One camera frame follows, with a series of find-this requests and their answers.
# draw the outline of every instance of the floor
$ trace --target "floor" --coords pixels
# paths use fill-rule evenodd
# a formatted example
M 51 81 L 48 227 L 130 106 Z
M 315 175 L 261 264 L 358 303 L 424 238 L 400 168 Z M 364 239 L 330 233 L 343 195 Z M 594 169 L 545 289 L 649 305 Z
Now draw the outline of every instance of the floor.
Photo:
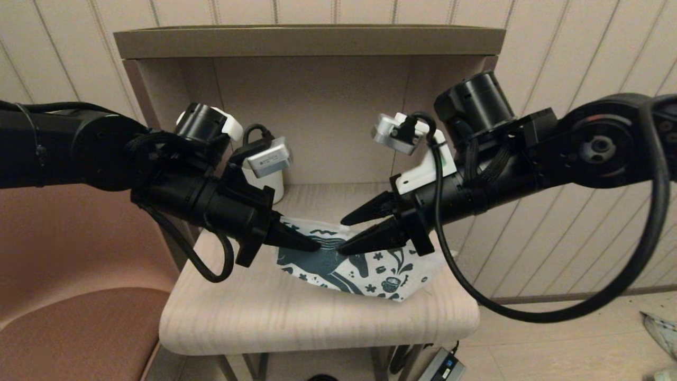
M 571 304 L 514 307 L 545 311 Z M 461 341 L 458 349 L 457 357 L 468 367 L 462 380 L 640 381 L 647 374 L 676 366 L 645 331 L 639 311 L 677 320 L 677 292 L 619 298 L 593 315 L 549 325 L 511 321 L 482 308 L 479 329 Z M 318 373 L 331 374 L 340 381 L 374 379 L 366 349 L 274 353 L 267 379 L 305 381 Z M 214 358 L 191 357 L 183 366 L 180 380 L 225 378 Z

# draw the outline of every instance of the pink chair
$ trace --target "pink chair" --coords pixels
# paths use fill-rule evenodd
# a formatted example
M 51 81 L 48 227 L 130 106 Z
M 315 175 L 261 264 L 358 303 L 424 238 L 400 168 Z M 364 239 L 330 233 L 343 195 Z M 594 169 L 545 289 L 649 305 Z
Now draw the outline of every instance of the pink chair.
M 179 271 L 129 192 L 0 190 L 0 378 L 145 378 Z

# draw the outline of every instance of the wall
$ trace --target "wall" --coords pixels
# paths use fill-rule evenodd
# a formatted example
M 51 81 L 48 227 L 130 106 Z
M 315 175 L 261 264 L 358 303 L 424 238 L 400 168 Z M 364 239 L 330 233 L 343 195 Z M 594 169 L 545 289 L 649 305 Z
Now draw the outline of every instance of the wall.
M 141 119 L 112 32 L 180 24 L 401 23 L 507 28 L 497 76 L 516 113 L 617 92 L 677 92 L 677 0 L 5 0 L 0 98 L 86 100 Z M 636 245 L 649 187 L 550 189 L 447 226 L 495 297 L 589 292 Z M 677 210 L 636 287 L 677 283 Z

